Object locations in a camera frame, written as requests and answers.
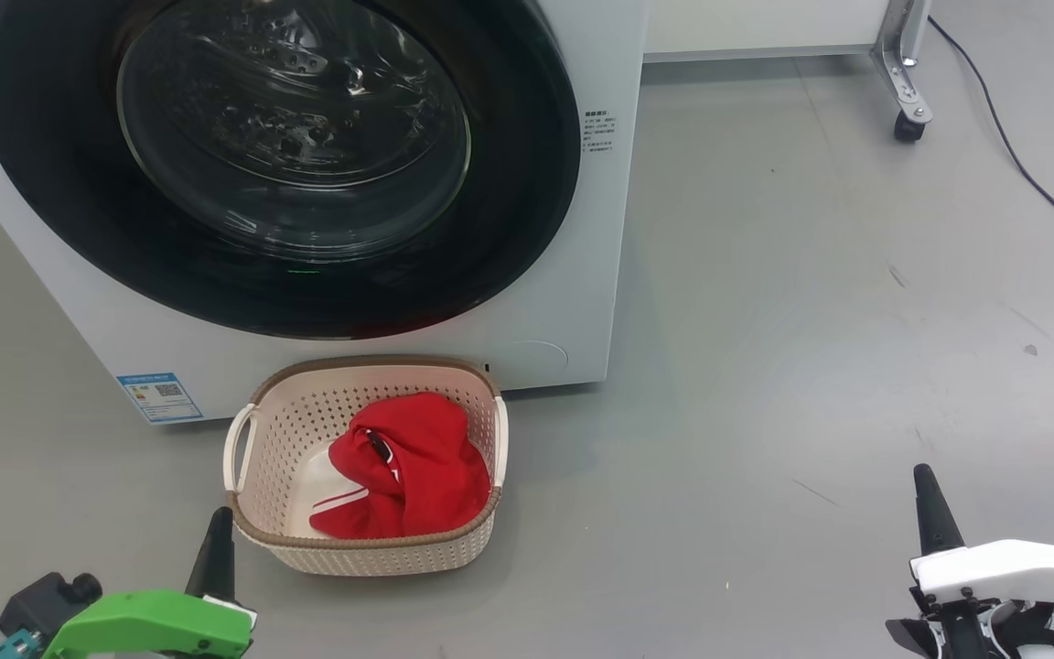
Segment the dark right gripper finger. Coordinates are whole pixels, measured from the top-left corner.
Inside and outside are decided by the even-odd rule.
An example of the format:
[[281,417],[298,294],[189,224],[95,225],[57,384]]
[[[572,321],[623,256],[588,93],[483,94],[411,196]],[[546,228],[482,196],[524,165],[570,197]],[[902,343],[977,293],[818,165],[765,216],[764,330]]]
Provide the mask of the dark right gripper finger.
[[913,468],[913,484],[921,557],[967,547],[940,483],[929,464],[920,463]]

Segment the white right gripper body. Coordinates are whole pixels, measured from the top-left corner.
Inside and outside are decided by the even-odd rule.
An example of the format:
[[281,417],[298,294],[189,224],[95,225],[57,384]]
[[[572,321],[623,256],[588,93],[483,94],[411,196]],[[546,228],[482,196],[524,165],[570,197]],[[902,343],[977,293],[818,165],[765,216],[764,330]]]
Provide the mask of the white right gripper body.
[[995,541],[910,563],[920,616],[890,619],[921,659],[1054,659],[1054,544]]

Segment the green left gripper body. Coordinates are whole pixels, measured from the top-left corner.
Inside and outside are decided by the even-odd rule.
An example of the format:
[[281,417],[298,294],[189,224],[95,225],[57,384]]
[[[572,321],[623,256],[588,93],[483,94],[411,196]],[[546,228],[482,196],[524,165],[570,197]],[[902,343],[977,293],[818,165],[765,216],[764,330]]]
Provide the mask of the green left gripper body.
[[210,596],[172,589],[105,595],[76,614],[41,659],[102,654],[160,654],[178,659],[242,659],[258,613]]

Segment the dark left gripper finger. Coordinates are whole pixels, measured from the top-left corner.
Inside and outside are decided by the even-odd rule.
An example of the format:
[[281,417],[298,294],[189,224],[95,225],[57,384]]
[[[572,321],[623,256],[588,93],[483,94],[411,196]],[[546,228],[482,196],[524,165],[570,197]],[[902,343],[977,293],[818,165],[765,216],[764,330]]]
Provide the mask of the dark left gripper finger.
[[210,597],[222,603],[237,604],[233,513],[221,506],[212,515],[204,538],[194,559],[184,592],[196,598]]

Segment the red garment with white stripes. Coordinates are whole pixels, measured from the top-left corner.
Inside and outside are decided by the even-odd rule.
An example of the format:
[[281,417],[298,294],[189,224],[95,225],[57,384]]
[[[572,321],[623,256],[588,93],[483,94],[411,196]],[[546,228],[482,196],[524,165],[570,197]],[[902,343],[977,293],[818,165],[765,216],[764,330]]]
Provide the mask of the red garment with white stripes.
[[451,400],[418,393],[372,402],[330,443],[345,492],[314,505],[311,528],[337,539],[451,534],[485,508],[492,484]]

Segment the round black glass washer door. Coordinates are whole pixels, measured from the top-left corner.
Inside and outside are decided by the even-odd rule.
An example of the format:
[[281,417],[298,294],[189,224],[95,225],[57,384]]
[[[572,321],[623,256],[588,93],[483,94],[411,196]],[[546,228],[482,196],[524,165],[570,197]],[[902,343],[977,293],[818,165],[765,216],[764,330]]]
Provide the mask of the round black glass washer door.
[[188,316],[373,340],[557,235],[580,115],[528,0],[0,0],[0,164],[76,254]]

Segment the cream perforated laundry basket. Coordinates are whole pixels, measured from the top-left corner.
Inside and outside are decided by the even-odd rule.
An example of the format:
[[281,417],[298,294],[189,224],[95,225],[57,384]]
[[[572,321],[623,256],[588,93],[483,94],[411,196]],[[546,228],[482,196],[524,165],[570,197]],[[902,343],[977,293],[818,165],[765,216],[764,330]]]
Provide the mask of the cream perforated laundry basket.
[[[456,402],[490,479],[471,521],[448,534],[337,539],[310,513],[360,496],[328,448],[365,405],[422,392]],[[435,356],[349,356],[293,364],[268,377],[231,421],[223,488],[235,528],[294,570],[380,578],[456,570],[485,550],[509,458],[509,416],[497,385],[473,364]]]

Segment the white washing machine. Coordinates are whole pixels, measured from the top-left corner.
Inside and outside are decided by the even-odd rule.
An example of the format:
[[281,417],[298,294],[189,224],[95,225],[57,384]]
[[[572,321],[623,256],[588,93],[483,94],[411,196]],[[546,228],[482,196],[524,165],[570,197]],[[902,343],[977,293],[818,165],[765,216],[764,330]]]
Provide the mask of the white washing machine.
[[299,362],[415,355],[473,364],[506,391],[603,381],[639,108],[648,0],[528,0],[559,47],[580,115],[568,212],[534,264],[452,319],[373,340],[289,340],[188,316],[138,295],[47,228],[0,164],[0,225],[109,374],[173,373],[204,420]]

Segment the blue white energy label sticker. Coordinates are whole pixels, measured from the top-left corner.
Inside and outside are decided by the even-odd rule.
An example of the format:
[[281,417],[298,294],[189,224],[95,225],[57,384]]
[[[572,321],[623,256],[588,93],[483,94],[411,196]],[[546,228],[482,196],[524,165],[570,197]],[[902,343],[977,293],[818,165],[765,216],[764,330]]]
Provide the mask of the blue white energy label sticker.
[[189,396],[184,384],[173,373],[147,373],[116,379],[151,425],[175,425],[204,420],[204,414]]

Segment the metal table leg with caster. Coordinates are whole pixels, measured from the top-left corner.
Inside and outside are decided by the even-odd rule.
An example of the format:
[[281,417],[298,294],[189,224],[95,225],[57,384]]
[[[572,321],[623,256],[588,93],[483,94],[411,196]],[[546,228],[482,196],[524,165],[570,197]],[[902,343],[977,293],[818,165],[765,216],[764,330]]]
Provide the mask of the metal table leg with caster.
[[911,78],[919,63],[932,0],[889,0],[870,58],[887,81],[898,106],[892,135],[904,146],[915,146],[932,120],[929,104]]

